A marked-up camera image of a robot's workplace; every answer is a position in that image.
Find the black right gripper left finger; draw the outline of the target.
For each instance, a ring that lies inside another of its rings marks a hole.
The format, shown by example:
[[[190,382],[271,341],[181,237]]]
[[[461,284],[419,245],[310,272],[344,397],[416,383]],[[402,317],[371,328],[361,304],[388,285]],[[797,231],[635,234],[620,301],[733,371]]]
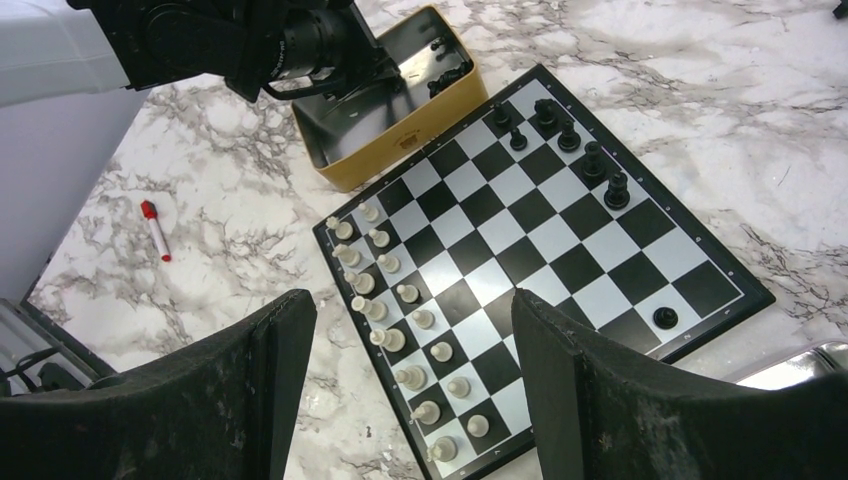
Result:
[[[280,479],[315,330],[293,289],[243,320],[78,390],[1,402],[5,479]]]

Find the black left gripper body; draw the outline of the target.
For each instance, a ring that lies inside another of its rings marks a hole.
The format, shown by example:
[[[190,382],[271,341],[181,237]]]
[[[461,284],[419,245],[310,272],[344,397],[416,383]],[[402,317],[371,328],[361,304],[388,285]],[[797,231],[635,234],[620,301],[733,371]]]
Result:
[[[353,1],[250,1],[246,40],[225,84],[254,102],[260,92],[291,101],[343,100],[401,80],[397,62]]]

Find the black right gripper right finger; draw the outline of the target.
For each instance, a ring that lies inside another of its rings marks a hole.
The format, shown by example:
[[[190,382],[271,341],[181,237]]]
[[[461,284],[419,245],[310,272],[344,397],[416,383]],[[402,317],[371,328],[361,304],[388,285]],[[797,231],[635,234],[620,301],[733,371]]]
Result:
[[[843,479],[847,376],[780,390],[635,352],[518,289],[511,320],[546,479]]]

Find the black chess pawn corner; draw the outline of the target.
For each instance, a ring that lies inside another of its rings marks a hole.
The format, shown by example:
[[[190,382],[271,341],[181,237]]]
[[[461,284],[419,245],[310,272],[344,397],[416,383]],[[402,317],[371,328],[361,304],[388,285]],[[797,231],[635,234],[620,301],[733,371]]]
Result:
[[[654,324],[663,330],[674,328],[678,321],[679,317],[676,310],[668,306],[659,307],[653,313]]]

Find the black chess pawn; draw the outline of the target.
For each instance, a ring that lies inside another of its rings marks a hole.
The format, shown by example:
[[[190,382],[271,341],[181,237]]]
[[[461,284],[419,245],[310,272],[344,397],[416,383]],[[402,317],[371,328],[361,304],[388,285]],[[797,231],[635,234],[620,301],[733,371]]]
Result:
[[[499,129],[506,129],[511,125],[511,114],[502,103],[493,106],[493,122]]]

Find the black chess piece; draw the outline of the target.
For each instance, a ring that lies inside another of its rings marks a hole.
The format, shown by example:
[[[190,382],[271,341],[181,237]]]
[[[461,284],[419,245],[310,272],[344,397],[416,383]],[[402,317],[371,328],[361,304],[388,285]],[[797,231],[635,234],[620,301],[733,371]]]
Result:
[[[628,177],[622,172],[616,172],[609,178],[603,201],[610,210],[624,209],[630,203],[631,195],[628,190]]]
[[[592,182],[602,182],[606,177],[606,166],[602,159],[602,147],[597,141],[591,141],[585,145],[581,175],[585,180]]]
[[[540,127],[549,130],[557,125],[555,106],[556,102],[552,99],[539,99],[534,103],[536,120]]]
[[[574,122],[571,119],[564,119],[561,122],[557,145],[565,153],[574,152],[580,147],[581,137],[576,131]]]
[[[509,145],[513,151],[522,151],[527,147],[527,137],[521,132],[518,127],[510,130]]]

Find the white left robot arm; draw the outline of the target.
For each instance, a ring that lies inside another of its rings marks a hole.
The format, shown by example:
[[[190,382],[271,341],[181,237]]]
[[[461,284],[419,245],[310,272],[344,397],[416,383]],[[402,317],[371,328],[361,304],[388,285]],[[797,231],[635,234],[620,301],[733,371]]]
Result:
[[[401,73],[351,1],[5,1],[1,102],[202,74],[247,101],[344,99]]]

